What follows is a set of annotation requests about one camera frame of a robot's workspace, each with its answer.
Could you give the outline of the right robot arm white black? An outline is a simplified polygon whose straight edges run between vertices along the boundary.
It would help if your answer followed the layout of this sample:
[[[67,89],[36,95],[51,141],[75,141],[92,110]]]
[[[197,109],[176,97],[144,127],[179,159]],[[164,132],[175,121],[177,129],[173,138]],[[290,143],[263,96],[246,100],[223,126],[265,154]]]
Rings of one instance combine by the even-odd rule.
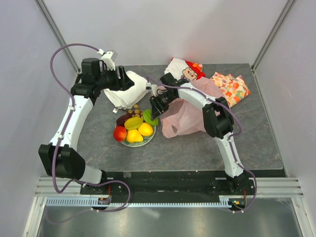
[[[248,178],[234,142],[233,125],[237,118],[229,108],[227,100],[224,97],[208,96],[194,87],[188,79],[177,80],[171,73],[162,76],[159,84],[166,89],[150,98],[151,119],[165,113],[175,99],[183,99],[200,109],[204,129],[214,138],[224,162],[227,191],[238,194],[243,190]]]

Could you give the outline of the pink plastic bag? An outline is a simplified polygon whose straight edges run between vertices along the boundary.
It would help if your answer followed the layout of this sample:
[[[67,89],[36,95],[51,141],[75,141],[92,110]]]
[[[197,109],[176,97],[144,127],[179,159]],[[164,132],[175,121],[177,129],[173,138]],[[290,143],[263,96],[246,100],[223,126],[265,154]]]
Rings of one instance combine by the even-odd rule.
[[[191,84],[208,96],[223,97],[223,92],[211,80],[202,77]],[[176,99],[169,104],[169,109],[160,116],[162,133],[166,138],[188,135],[198,131],[205,132],[202,110],[186,100]]]

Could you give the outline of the brown longan bunch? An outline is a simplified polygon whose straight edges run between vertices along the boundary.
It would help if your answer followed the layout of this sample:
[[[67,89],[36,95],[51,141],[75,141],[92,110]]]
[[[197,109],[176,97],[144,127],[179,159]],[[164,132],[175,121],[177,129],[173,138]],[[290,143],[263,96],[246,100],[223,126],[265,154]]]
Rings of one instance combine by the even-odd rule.
[[[141,118],[143,116],[143,110],[140,109],[140,106],[138,104],[134,104],[131,108],[128,107],[115,107],[116,110],[126,112],[132,117],[139,117]]]

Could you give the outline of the green fake fruit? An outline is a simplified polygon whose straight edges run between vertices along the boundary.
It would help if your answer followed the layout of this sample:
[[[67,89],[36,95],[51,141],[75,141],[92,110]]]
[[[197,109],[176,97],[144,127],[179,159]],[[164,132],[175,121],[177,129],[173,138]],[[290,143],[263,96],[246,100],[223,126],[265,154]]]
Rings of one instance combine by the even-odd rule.
[[[151,126],[157,126],[159,124],[159,119],[158,118],[152,119],[152,111],[151,111],[151,109],[146,109],[143,112],[143,119],[144,119],[144,121],[146,123],[148,123]]]

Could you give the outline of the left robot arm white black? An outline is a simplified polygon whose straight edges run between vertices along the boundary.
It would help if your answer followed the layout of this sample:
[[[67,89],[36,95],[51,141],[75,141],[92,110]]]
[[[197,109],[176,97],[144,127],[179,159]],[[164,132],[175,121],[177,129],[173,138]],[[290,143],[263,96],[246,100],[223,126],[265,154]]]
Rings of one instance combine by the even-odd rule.
[[[49,144],[39,147],[39,157],[47,175],[91,184],[97,194],[108,190],[106,173],[92,168],[77,152],[78,140],[85,120],[104,89],[126,91],[134,82],[123,66],[113,69],[106,59],[85,58],[82,72],[71,88],[64,118]]]

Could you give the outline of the yellow green star fruit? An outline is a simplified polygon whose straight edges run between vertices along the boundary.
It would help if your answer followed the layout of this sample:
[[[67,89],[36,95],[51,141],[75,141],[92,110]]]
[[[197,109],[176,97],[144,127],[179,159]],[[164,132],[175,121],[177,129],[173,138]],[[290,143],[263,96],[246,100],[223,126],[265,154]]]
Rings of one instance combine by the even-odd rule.
[[[124,127],[127,130],[136,130],[143,124],[143,119],[139,117],[129,118],[125,123]]]

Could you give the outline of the dark red fake fruit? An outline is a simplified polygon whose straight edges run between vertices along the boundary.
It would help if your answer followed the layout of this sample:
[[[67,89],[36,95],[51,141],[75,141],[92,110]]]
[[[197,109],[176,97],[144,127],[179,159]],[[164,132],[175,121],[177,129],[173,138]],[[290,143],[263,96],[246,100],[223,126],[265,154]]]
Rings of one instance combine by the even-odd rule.
[[[116,125],[117,126],[123,126],[124,127],[124,124],[125,122],[131,118],[131,115],[130,114],[124,114],[122,116],[120,116],[117,121],[116,121]]]

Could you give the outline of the orange floral folded cloth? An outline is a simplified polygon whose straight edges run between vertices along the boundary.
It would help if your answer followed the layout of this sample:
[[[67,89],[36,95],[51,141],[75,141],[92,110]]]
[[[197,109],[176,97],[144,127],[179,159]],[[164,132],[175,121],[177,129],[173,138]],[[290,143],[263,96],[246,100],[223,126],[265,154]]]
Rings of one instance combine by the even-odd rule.
[[[241,75],[235,78],[231,74],[225,76],[215,72],[210,79],[222,91],[230,108],[251,94]]]

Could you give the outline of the cartoon print folded cloth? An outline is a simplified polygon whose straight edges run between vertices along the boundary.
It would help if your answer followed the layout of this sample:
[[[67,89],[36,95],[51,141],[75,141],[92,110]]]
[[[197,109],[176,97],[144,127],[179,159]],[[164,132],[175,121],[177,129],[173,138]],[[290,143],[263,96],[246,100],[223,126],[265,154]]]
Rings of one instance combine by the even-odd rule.
[[[171,62],[166,67],[164,73],[171,73],[175,79],[198,80],[205,77],[202,71],[203,65],[183,59],[172,58]]]

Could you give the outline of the red fake apple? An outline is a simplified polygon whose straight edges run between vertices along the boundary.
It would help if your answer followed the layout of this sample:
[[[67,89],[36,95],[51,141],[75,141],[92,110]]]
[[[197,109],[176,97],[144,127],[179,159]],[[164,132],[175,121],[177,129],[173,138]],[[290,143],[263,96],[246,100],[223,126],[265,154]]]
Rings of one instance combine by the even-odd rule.
[[[124,126],[116,126],[113,131],[113,138],[118,142],[123,142],[126,139],[127,130]]]

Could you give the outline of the yellow fake pear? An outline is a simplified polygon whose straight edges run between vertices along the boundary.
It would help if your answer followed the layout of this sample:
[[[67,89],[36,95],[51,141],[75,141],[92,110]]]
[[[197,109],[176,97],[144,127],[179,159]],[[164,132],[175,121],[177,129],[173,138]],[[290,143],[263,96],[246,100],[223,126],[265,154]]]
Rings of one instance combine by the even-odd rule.
[[[134,129],[127,131],[126,141],[128,143],[139,143],[143,142],[144,138],[137,129]]]

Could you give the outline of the yellow fake lemon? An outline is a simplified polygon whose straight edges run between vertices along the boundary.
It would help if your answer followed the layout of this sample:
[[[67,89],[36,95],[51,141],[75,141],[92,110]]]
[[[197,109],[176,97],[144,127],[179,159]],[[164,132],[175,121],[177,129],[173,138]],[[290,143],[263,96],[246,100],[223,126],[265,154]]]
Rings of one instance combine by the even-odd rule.
[[[142,136],[149,137],[149,136],[151,136],[151,135],[153,134],[154,129],[153,129],[153,127],[152,127],[150,124],[144,122],[144,123],[142,123],[142,125],[138,128],[138,132],[139,132]]]

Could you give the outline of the white folded towel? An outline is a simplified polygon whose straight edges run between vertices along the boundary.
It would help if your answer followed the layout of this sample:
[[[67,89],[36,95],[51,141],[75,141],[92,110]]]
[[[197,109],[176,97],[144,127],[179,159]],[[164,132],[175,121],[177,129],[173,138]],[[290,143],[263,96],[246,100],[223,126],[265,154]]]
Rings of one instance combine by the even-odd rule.
[[[119,108],[131,109],[148,92],[146,90],[147,80],[133,71],[126,72],[128,77],[134,82],[134,85],[126,91],[113,91],[104,89],[104,93],[114,105],[113,112],[117,113]]]

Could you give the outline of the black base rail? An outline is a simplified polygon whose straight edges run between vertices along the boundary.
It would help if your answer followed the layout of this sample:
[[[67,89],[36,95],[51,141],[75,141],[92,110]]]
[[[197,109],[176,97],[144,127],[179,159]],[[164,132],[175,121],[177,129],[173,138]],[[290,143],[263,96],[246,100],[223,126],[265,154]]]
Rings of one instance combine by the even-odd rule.
[[[231,178],[224,171],[153,171],[153,172],[106,172],[101,182],[118,180],[126,183],[133,195],[187,192],[221,195],[253,195],[254,181],[248,172]]]

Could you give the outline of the red teal floral plate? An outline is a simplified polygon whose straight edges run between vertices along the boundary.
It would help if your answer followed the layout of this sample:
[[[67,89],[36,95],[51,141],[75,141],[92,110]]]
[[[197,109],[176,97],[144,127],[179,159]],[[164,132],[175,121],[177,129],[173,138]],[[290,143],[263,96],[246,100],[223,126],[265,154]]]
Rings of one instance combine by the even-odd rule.
[[[149,136],[149,137],[143,136],[143,138],[144,138],[144,141],[143,141],[143,142],[139,142],[139,143],[128,143],[126,140],[124,140],[123,142],[120,142],[120,143],[122,143],[123,145],[128,146],[128,147],[141,147],[141,146],[147,144],[148,142],[150,142],[150,141],[152,140],[152,138],[154,137],[155,132],[156,132],[156,126],[152,126],[152,127],[153,127],[153,129],[154,129],[153,134],[152,134],[151,136]]]

